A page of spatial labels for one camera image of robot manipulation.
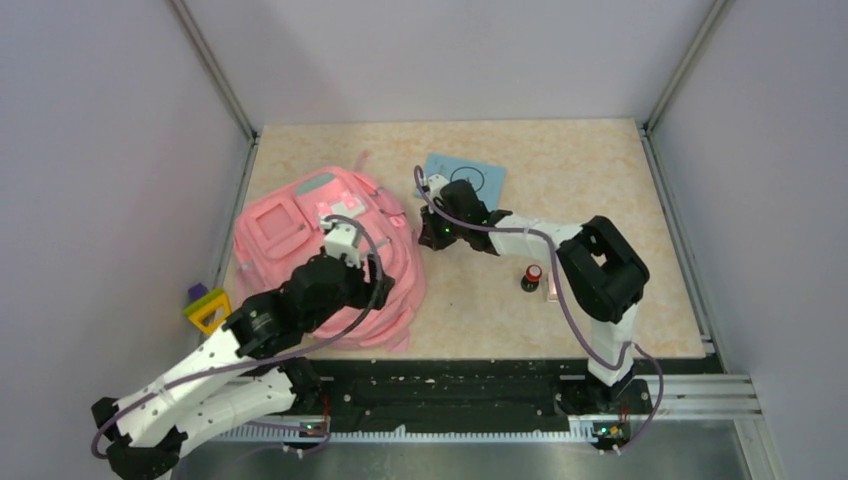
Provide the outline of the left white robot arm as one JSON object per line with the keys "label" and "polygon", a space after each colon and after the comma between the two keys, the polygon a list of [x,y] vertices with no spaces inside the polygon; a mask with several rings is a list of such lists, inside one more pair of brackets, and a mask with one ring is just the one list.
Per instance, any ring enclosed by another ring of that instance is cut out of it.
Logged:
{"label": "left white robot arm", "polygon": [[325,253],[248,297],[199,347],[139,391],[92,407],[93,454],[122,479],[160,479],[206,441],[265,415],[308,413],[320,381],[296,347],[349,307],[361,323],[394,285],[378,254],[357,266]]}

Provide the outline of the pink student backpack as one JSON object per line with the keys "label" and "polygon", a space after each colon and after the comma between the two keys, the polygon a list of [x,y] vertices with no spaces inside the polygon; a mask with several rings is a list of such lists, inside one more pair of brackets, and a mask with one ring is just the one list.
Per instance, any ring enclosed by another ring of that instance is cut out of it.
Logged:
{"label": "pink student backpack", "polygon": [[385,306],[371,311],[336,347],[406,351],[426,293],[417,233],[397,196],[362,172],[325,167],[246,204],[234,222],[228,275],[233,301],[280,286],[295,267],[318,254],[320,221],[329,214],[352,218],[367,230],[395,281]]}

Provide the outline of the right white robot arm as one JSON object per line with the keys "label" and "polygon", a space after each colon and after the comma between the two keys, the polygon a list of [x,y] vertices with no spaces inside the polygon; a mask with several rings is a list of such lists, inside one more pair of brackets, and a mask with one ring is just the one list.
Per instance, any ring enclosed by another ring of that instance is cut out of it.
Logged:
{"label": "right white robot arm", "polygon": [[604,216],[557,224],[490,210],[467,180],[414,173],[424,200],[419,243],[443,250],[458,240],[495,256],[520,256],[548,266],[563,314],[589,356],[589,404],[612,412],[627,397],[633,367],[633,327],[650,279],[645,262]]}

